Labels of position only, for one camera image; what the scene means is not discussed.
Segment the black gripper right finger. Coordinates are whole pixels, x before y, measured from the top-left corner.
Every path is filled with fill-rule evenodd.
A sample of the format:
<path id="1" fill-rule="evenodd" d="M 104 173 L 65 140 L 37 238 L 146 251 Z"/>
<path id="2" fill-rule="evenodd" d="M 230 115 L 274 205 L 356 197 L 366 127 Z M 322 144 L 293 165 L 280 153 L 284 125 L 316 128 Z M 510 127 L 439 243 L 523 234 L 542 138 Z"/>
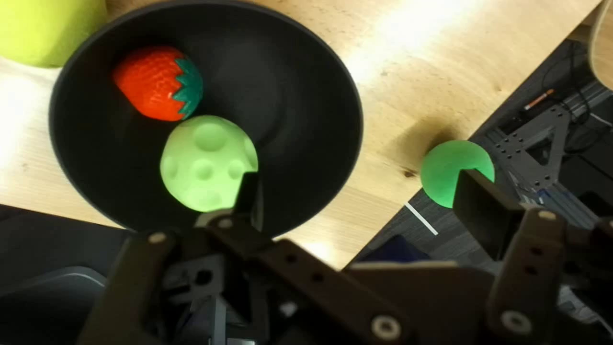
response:
<path id="1" fill-rule="evenodd" d="M 462 171 L 452 209 L 491 259 L 502 259 L 525 209 L 479 171 Z"/>

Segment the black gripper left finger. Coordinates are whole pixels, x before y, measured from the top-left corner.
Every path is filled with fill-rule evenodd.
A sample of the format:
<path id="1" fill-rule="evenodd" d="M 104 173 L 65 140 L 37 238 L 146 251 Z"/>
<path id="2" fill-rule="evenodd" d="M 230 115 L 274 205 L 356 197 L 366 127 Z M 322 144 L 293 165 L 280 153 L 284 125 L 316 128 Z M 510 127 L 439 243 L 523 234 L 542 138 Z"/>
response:
<path id="1" fill-rule="evenodd" d="M 234 213 L 249 220 L 263 219 L 263 186 L 257 173 L 245 173 L 234 205 Z"/>

